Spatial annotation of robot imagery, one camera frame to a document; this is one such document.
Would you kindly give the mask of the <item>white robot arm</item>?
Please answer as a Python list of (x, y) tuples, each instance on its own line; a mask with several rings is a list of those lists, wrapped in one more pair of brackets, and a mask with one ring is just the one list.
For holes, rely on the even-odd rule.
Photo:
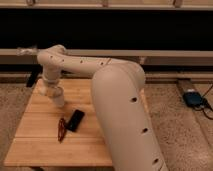
[(91, 78), (92, 103), (115, 171), (169, 171), (142, 103), (145, 72), (138, 63), (71, 56), (62, 45), (39, 51), (37, 61), (43, 67), (40, 92), (58, 107), (65, 104), (62, 71)]

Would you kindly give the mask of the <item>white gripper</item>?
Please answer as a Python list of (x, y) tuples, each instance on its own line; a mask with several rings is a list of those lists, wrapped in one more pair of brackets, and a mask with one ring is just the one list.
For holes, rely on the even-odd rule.
[(41, 94), (47, 97), (57, 97), (61, 94), (61, 89), (58, 86), (59, 80), (49, 80), (45, 77), (42, 78), (43, 84), (41, 87)]

